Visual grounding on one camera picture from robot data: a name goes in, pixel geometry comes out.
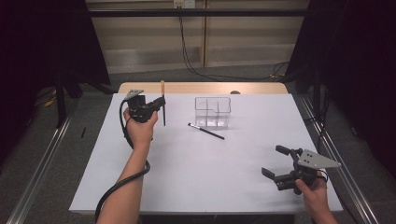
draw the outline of wall outlet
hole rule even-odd
[[[184,8],[195,8],[195,0],[184,0]]]
[[[174,8],[184,8],[184,0],[174,0]]]

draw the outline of human hand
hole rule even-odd
[[[330,211],[327,201],[327,186],[322,178],[315,179],[310,187],[301,179],[297,179],[295,184],[304,195],[305,209],[318,224],[337,223]]]
[[[134,147],[149,144],[152,136],[154,135],[154,124],[158,120],[157,111],[154,111],[151,118],[145,123],[140,123],[132,119],[129,114],[129,108],[124,110],[123,116],[126,120],[126,128],[128,130],[129,137],[134,143]]]

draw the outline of human arm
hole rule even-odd
[[[154,112],[148,122],[136,122],[130,119],[128,108],[124,111],[123,116],[125,120],[128,120],[126,128],[134,143],[134,150],[117,182],[145,169],[150,142],[154,134],[154,124],[158,120],[157,112]],[[106,199],[97,223],[137,223],[142,188],[143,176],[114,191]]]
[[[323,179],[317,178],[310,187],[301,179],[297,179],[295,184],[304,195],[307,212],[317,224],[338,223],[330,211],[327,201],[327,186]]]

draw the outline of table surface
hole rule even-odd
[[[147,100],[152,101],[159,96],[161,84],[125,83],[120,88],[122,93],[114,94],[70,206],[72,212],[92,214],[100,197],[117,180],[131,153],[118,121],[120,102],[130,89],[144,90]],[[193,93],[169,93],[181,90]],[[229,94],[230,91],[245,94]],[[280,83],[165,83],[166,127],[162,126],[160,113],[160,125],[155,126],[148,155],[151,171],[145,175],[142,214],[292,214],[304,211],[301,195],[295,195],[291,189],[278,191],[274,182],[261,174],[262,167],[276,175],[291,171],[292,159],[276,152],[276,145],[316,151],[292,96],[285,93],[286,88]],[[209,129],[224,136],[225,140],[187,125],[195,119],[195,97],[207,96],[231,98],[229,126]],[[342,210],[331,181],[328,188],[331,210]]]

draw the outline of clear plastic container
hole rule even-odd
[[[227,127],[231,114],[228,97],[195,98],[195,125],[200,127]]]

